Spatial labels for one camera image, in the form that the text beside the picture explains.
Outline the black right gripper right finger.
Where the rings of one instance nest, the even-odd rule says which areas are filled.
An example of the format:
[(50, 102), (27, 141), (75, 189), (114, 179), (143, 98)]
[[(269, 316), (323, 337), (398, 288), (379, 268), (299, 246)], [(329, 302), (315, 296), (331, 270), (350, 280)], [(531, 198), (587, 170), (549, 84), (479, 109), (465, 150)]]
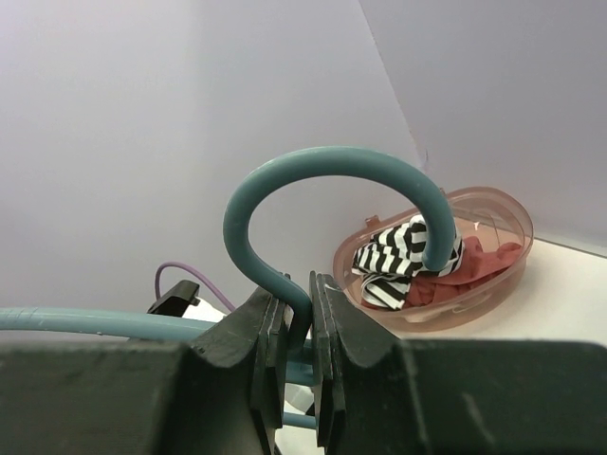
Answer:
[(401, 339), (312, 273), (317, 442), (328, 454), (602, 454), (606, 351)]

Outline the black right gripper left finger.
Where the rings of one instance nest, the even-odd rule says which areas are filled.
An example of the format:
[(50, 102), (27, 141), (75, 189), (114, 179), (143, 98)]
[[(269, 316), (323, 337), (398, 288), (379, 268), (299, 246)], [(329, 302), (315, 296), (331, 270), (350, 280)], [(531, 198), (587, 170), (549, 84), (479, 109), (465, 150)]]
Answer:
[(269, 454), (283, 422), (290, 312), (256, 290), (189, 342), (1, 351), (5, 454)]

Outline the black white striped tank top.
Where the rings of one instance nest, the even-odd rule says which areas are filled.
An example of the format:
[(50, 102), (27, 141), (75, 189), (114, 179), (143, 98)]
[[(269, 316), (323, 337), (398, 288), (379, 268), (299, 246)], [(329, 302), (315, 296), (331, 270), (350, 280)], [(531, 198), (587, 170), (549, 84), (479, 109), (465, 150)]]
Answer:
[(417, 214), (401, 225), (374, 234), (358, 248), (353, 256), (352, 272), (362, 277), (363, 301), (384, 310), (401, 310), (414, 278), (442, 278), (460, 268), (465, 243), (459, 232), (453, 238), (449, 259), (437, 271), (431, 271), (423, 263), (427, 240), (426, 222)]

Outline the rust red tank top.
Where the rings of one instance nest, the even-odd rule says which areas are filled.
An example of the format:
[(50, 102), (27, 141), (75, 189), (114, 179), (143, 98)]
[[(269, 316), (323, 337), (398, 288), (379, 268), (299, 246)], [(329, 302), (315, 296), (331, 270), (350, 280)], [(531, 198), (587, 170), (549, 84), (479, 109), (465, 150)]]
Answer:
[(476, 236), (466, 237), (464, 246), (462, 262), (454, 272), (443, 277), (419, 274), (413, 279), (406, 307), (427, 306), (466, 294), (509, 269), (523, 249), (508, 242), (496, 250), (484, 251)]

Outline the teal blue hanger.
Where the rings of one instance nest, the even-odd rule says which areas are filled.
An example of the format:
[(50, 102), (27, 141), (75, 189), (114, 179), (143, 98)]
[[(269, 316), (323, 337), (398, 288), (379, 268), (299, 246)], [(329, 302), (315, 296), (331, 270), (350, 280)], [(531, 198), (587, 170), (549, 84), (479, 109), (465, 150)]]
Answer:
[[(450, 226), (450, 206), (441, 190), (420, 170), (390, 155), (345, 146), (316, 147), (278, 156), (251, 172), (226, 196), (222, 182), (208, 182), (204, 192), (183, 200), (202, 224), (219, 222), (218, 235), (202, 233), (194, 239), (197, 251), (210, 255), (216, 245), (223, 245), (233, 265), (249, 280), (290, 309), (292, 320), (288, 345), (294, 357), (287, 370), (291, 383), (306, 385), (310, 376), (304, 371), (301, 353), (312, 324), (312, 298), (288, 276), (266, 263), (253, 249), (249, 224), (258, 206), (274, 192), (295, 185), (297, 190), (280, 206), (280, 213), (291, 219), (290, 229), (280, 229), (271, 237), (272, 249), (282, 257), (299, 261), (311, 255), (306, 243), (320, 238), (344, 224), (341, 212), (366, 201), (361, 187), (371, 181), (388, 187), (409, 199), (430, 220), (430, 230), (437, 236), (429, 256), (437, 262), (442, 256), (442, 242)], [(62, 185), (58, 191), (38, 188), (44, 210), (64, 219), (71, 229), (66, 234), (62, 255), (54, 265), (58, 269), (80, 270), (83, 244), (112, 236), (113, 226), (124, 225), (143, 246), (150, 246), (147, 231), (159, 221), (170, 225), (179, 222), (174, 214), (153, 208), (153, 218), (139, 220), (137, 209), (167, 193), (168, 183), (154, 183), (142, 173), (134, 182), (122, 182), (112, 170), (105, 183), (94, 185), (86, 175), (74, 186)], [(175, 318), (128, 310), (52, 307), (50, 293), (35, 295), (29, 306), (6, 306), (1, 310), (3, 331), (51, 332), (130, 337), (148, 340), (190, 340), (211, 328), (206, 320)]]

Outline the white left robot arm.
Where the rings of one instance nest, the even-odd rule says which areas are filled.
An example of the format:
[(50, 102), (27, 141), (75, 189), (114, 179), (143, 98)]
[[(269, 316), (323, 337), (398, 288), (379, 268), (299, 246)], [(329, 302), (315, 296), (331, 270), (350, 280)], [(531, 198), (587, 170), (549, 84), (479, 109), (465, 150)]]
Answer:
[(156, 281), (156, 300), (148, 308), (147, 313), (210, 322), (218, 322), (223, 319), (227, 314), (199, 298), (199, 289), (199, 284), (189, 280), (181, 280), (164, 292), (160, 289), (159, 281)]

